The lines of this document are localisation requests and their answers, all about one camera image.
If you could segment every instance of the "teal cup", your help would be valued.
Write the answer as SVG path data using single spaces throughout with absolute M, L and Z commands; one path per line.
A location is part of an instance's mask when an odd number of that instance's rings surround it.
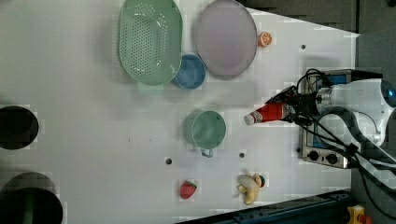
M 184 121 L 183 130 L 186 140 L 199 147 L 202 155 L 208 158 L 213 157 L 213 149 L 221 144 L 226 134 L 224 118 L 215 111 L 191 113 Z

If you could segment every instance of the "bottle cap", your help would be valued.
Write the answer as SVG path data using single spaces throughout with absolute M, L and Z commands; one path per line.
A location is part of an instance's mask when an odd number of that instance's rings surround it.
M 253 116 L 251 116 L 251 115 L 246 115 L 246 116 L 245 116 L 245 123 L 246 123 L 247 125 L 252 125 L 252 124 L 254 124 L 254 118 L 253 118 Z
M 262 184 L 260 185 L 260 188 L 265 186 L 265 179 L 264 176 L 260 175 L 260 179 L 262 180 Z

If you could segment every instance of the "orange object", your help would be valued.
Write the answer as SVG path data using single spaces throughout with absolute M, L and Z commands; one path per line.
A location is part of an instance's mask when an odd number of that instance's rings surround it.
M 272 43 L 272 36 L 270 33 L 263 32 L 259 35 L 259 47 L 265 48 Z
M 373 223 L 373 219 L 371 217 L 367 217 L 365 215 L 359 215 L 358 221 L 361 222 L 362 224 L 372 224 Z

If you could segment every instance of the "yellow toy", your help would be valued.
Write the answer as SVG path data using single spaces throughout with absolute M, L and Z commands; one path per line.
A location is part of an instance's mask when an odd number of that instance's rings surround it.
M 347 224 L 372 224 L 373 219 L 364 215 L 364 208 L 360 205 L 347 208 L 350 220 Z
M 246 194 L 245 204 L 251 205 L 259 196 L 259 189 L 264 187 L 265 179 L 262 175 L 240 175 L 238 176 L 239 192 Z

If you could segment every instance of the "mug handle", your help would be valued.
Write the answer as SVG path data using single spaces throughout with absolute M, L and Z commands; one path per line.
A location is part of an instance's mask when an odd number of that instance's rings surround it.
M 208 158 L 212 158 L 212 157 L 213 157 L 213 149 L 212 149 L 212 150 L 209 150 L 209 154 L 206 154 L 206 153 L 205 153 L 205 150 L 206 150 L 206 149 L 201 148 L 201 153 L 202 153 L 202 155 L 205 156 L 205 157 L 208 157 Z

